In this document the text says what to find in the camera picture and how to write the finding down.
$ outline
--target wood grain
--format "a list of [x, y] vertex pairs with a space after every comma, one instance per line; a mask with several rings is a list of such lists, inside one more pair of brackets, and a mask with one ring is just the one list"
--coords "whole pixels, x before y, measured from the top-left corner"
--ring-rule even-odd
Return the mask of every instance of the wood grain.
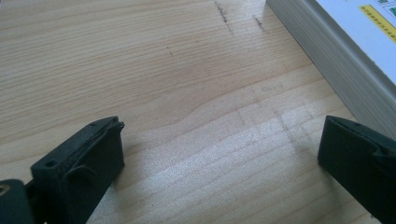
[[353, 116], [264, 4], [3, 1], [0, 179], [118, 115], [89, 223], [377, 223], [317, 163], [325, 116]]

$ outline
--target black plastic clip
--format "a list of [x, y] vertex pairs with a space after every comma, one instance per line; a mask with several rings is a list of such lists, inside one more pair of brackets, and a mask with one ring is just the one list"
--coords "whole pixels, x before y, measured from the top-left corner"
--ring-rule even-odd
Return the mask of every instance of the black plastic clip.
[[33, 180], [0, 181], [0, 223], [86, 223], [124, 166], [118, 117], [99, 119], [32, 167]]
[[396, 223], [396, 142], [357, 122], [328, 116], [318, 162], [374, 217]]

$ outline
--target book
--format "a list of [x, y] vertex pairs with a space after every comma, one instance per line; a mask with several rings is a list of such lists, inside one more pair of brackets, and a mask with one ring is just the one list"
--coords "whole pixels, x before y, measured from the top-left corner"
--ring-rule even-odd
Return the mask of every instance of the book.
[[396, 0], [267, 0], [362, 124], [396, 139]]

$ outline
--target dark mark on wood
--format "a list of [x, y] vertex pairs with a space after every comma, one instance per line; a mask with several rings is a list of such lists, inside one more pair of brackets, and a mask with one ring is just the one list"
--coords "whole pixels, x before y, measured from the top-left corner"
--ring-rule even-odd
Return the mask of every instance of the dark mark on wood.
[[257, 23], [257, 25], [259, 26], [259, 28], [260, 28], [262, 31], [265, 31], [265, 30], [264, 30], [264, 27], [262, 26], [262, 22], [261, 22], [259, 19], [257, 19], [257, 17], [256, 17], [255, 15], [253, 15], [253, 19], [256, 21], [256, 23]]
[[220, 13], [220, 16], [223, 18], [224, 23], [226, 24], [228, 31], [233, 35], [233, 31], [231, 30], [230, 26], [228, 25], [228, 20], [225, 14], [227, 14], [227, 11], [222, 8], [218, 2], [215, 2], [215, 6], [218, 8], [218, 12]]

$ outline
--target wooden table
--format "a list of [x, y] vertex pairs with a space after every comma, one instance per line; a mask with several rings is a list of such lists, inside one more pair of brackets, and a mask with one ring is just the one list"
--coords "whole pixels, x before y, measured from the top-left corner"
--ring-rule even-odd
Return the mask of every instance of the wooden table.
[[89, 223], [377, 223], [317, 163], [353, 116], [263, 0], [4, 0], [0, 179], [118, 115]]

